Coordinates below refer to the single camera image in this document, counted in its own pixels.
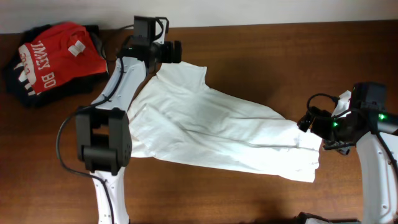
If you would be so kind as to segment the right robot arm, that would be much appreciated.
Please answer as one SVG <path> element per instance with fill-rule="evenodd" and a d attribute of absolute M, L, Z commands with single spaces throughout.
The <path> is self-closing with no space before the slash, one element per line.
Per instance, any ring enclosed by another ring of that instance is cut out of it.
<path fill-rule="evenodd" d="M 397 223 L 397 115 L 386 111 L 386 86 L 360 82 L 351 91 L 327 97 L 334 111 L 307 104 L 298 128 L 322 138 L 326 151 L 346 156 L 355 147 L 361 164 L 362 223 Z"/>

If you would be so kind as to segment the white t-shirt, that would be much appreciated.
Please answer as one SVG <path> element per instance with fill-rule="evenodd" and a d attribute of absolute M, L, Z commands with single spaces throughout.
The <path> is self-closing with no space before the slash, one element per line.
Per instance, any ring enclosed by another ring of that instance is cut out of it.
<path fill-rule="evenodd" d="M 163 64 L 128 111 L 132 157 L 313 182 L 321 139 L 270 107 L 210 88 L 206 68 Z"/>

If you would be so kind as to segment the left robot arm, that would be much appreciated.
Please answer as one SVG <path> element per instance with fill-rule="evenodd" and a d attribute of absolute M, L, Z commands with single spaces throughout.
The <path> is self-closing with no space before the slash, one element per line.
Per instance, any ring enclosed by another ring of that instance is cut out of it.
<path fill-rule="evenodd" d="M 124 173 L 132 151 L 127 111 L 133 96 L 160 63 L 179 63 L 182 45 L 165 39 L 166 17 L 134 18 L 134 33 L 122 43 L 114 72 L 97 99 L 75 117 L 78 159 L 93 180 L 99 223 L 129 223 Z"/>

